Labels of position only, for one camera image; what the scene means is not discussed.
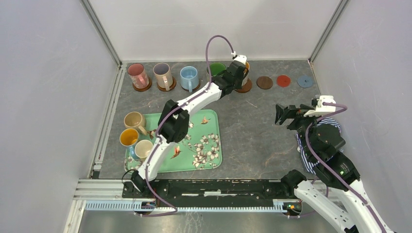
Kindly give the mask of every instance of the floral tray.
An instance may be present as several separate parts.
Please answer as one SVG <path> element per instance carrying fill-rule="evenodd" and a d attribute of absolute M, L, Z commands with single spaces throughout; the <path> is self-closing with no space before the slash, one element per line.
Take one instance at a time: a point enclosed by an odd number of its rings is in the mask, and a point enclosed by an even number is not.
<path fill-rule="evenodd" d="M 140 140 L 155 142 L 155 132 L 160 113 L 145 114 L 148 135 L 140 135 Z M 128 150 L 124 169 L 138 169 L 141 161 L 134 160 Z M 216 168 L 222 163 L 218 116 L 213 110 L 200 110 L 190 117 L 189 130 L 185 139 L 166 156 L 159 172 L 191 171 Z"/>

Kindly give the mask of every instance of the white wall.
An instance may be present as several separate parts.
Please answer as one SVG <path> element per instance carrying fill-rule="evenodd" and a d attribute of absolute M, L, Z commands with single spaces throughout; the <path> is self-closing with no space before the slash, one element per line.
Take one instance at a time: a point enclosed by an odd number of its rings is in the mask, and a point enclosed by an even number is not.
<path fill-rule="evenodd" d="M 215 34 L 249 59 L 308 58 L 339 0 L 90 0 L 127 60 L 204 60 Z M 221 39 L 210 57 L 230 59 Z"/>
<path fill-rule="evenodd" d="M 350 1 L 314 62 L 323 94 L 349 109 L 343 125 L 352 159 L 379 213 L 412 229 L 412 47 L 410 0 Z"/>
<path fill-rule="evenodd" d="M 0 17 L 0 232 L 62 232 L 116 65 L 78 0 L 1 1 Z"/>

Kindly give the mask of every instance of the striped cloth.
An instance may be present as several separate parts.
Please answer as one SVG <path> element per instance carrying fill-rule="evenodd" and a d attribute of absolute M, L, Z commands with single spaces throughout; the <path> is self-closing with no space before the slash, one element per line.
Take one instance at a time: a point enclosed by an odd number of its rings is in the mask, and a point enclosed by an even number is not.
<path fill-rule="evenodd" d="M 333 125 L 333 126 L 335 126 L 339 129 L 339 132 L 341 131 L 340 124 L 338 122 L 336 122 L 334 119 L 330 118 L 330 117 L 326 117 L 325 119 L 318 122 L 318 125 L 322 125 L 322 124 Z M 300 149 L 300 156 L 302 157 L 302 162 L 303 162 L 303 166 L 305 167 L 305 170 L 307 172 L 315 174 L 315 171 L 313 170 L 313 167 L 316 166 L 319 162 L 311 163 L 306 159 L 305 153 L 303 152 L 303 149 L 302 149 L 302 142 L 300 141 L 300 137 L 299 137 L 298 133 L 296 133 L 295 136 L 296 136 L 296 140 L 297 140 L 297 143 L 298 143 L 298 147 Z"/>

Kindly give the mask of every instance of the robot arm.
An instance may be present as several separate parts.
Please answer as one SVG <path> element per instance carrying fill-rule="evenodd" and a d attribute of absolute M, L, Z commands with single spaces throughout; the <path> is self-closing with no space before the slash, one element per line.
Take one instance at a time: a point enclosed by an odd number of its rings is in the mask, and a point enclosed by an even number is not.
<path fill-rule="evenodd" d="M 335 103 L 333 96 L 318 96 L 312 100 L 312 106 L 301 104 L 300 108 L 296 108 L 294 105 L 287 107 L 276 105 L 276 124 L 281 125 L 286 119 L 293 119 L 287 128 L 289 130 L 297 130 L 308 161 L 312 163 L 318 162 L 308 149 L 311 146 L 316 154 L 349 184 L 351 190 L 344 186 L 321 163 L 318 163 L 313 168 L 317 177 L 338 196 L 351 218 L 348 216 L 343 217 L 346 213 L 343 210 L 341 210 L 341 215 L 337 215 L 338 207 L 323 196 L 320 197 L 311 184 L 308 184 L 306 181 L 294 184 L 295 195 L 320 213 L 338 232 L 380 233 L 386 231 L 387 233 L 393 233 L 368 198 L 355 166 L 339 151 L 345 145 L 345 140 L 341 138 L 339 130 L 327 124 L 316 125 L 316 119 L 320 116 L 336 111 L 336 107 L 329 108 L 329 106 L 324 106 L 324 102 Z M 308 141 L 310 145 L 307 145 L 305 131 L 311 123 L 314 123 L 314 126 L 309 130 Z M 367 204 L 364 204 L 358 195 L 365 199 Z"/>
<path fill-rule="evenodd" d="M 246 60 L 247 58 L 244 55 L 235 56 L 227 70 L 212 77 L 212 83 L 208 83 L 183 100 L 169 100 L 166 102 L 160 116 L 159 124 L 172 110 L 179 106 L 183 107 L 166 119 L 161 129 L 158 130 L 158 138 L 154 142 L 152 150 L 149 152 L 152 155 L 150 164 L 148 164 L 148 160 L 145 160 L 137 172 L 132 174 L 135 188 L 140 192 L 144 191 L 146 186 L 146 169 L 148 170 L 148 181 L 156 178 L 157 172 L 166 155 L 174 148 L 176 143 L 180 142 L 188 133 L 190 116 L 208 104 L 230 94 L 234 89 L 241 88 L 241 82 L 248 73 L 245 66 Z"/>

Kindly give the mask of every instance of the bird print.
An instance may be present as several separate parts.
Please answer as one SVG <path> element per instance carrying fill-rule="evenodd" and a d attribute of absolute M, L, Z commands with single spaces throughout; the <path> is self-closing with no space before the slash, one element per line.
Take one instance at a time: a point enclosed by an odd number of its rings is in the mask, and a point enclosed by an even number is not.
<path fill-rule="evenodd" d="M 174 157 L 177 157 L 177 156 L 180 154 L 180 152 L 182 152 L 182 151 L 180 150 L 180 146 L 175 147 L 175 148 L 174 148 L 174 155 L 173 155 L 170 159 L 172 159 L 172 158 L 174 158 Z"/>
<path fill-rule="evenodd" d="M 204 116 L 201 124 L 206 125 L 207 123 L 209 123 L 209 121 L 210 119 L 206 119 L 206 116 Z"/>
<path fill-rule="evenodd" d="M 155 137 L 156 130 L 157 129 L 147 131 L 147 134 L 149 135 L 150 139 L 153 139 Z"/>

